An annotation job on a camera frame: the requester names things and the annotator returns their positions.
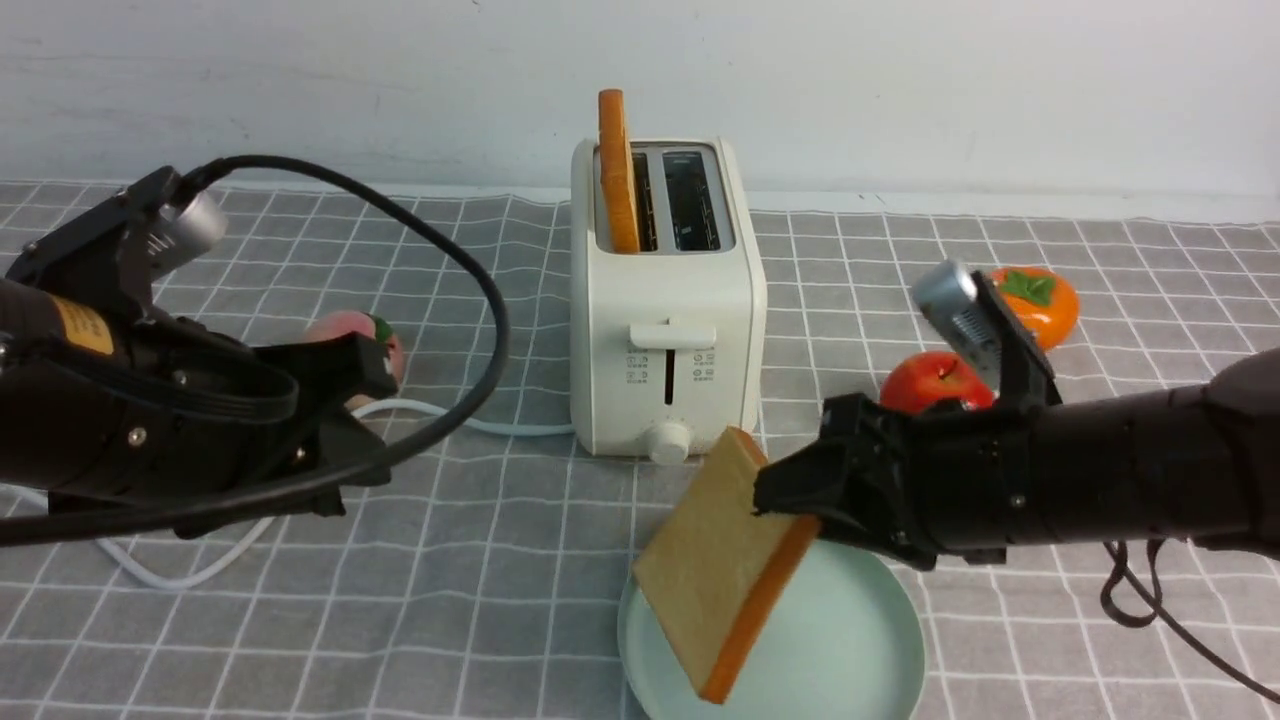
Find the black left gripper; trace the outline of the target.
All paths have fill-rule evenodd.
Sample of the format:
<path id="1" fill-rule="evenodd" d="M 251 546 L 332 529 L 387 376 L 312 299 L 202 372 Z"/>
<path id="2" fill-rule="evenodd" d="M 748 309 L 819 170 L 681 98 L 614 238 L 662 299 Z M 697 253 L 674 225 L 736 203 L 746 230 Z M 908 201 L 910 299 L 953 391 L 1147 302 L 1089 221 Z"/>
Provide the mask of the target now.
<path id="1" fill-rule="evenodd" d="M 284 372 L 297 395 L 292 414 L 268 424 L 206 423 L 180 416 L 173 442 L 155 462 L 151 501 L 179 506 L 187 521 L 248 521 L 274 516 L 346 515 L 344 486 L 384 486 L 374 469 L 326 489 L 302 492 L 297 477 L 365 460 L 385 447 L 353 411 L 399 387 L 384 346 L 348 333 L 321 342 L 253 350 L 256 372 Z"/>

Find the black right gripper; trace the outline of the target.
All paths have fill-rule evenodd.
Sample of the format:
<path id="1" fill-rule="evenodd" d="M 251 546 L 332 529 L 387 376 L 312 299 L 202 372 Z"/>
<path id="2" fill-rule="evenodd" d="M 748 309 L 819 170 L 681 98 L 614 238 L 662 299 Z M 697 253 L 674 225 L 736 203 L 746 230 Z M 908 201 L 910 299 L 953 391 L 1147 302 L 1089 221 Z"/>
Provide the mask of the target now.
<path id="1" fill-rule="evenodd" d="M 989 452 L 1004 437 L 1027 429 L 1029 420 L 1029 398 L 973 411 L 947 400 L 909 415 L 865 393 L 828 397 L 820 404 L 814 441 L 756 473 L 753 511 L 814 518 L 820 538 L 918 571 L 934 570 L 942 556 L 973 566 L 1005 565 L 1011 546 L 1006 536 L 963 550 L 931 528 L 924 505 L 932 483 L 925 474 L 945 469 L 948 446 Z"/>

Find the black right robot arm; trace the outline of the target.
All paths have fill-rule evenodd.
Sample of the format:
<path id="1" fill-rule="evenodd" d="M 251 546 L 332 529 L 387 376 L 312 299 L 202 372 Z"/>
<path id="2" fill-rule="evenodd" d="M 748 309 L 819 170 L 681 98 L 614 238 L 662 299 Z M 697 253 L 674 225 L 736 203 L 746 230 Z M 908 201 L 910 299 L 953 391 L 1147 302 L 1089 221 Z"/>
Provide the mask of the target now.
<path id="1" fill-rule="evenodd" d="M 1016 393 L 982 410 L 827 398 L 815 441 L 758 473 L 754 509 L 813 516 L 822 538 L 918 571 L 1158 538 L 1275 559 L 1277 372 L 1267 351 L 1201 386 L 1062 404 L 1016 363 Z"/>

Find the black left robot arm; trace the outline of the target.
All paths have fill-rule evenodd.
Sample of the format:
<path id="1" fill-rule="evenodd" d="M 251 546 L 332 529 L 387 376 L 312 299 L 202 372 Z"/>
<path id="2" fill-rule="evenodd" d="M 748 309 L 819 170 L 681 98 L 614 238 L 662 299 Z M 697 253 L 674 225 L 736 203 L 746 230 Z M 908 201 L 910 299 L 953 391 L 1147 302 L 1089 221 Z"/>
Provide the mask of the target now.
<path id="1" fill-rule="evenodd" d="M 342 514 L 337 489 L 301 478 L 384 448 L 349 404 L 392 396 L 394 369 L 358 331 L 255 347 L 142 290 L 77 299 L 4 281 L 3 479 L 97 534 L 128 509 L 164 511 L 183 537 Z"/>

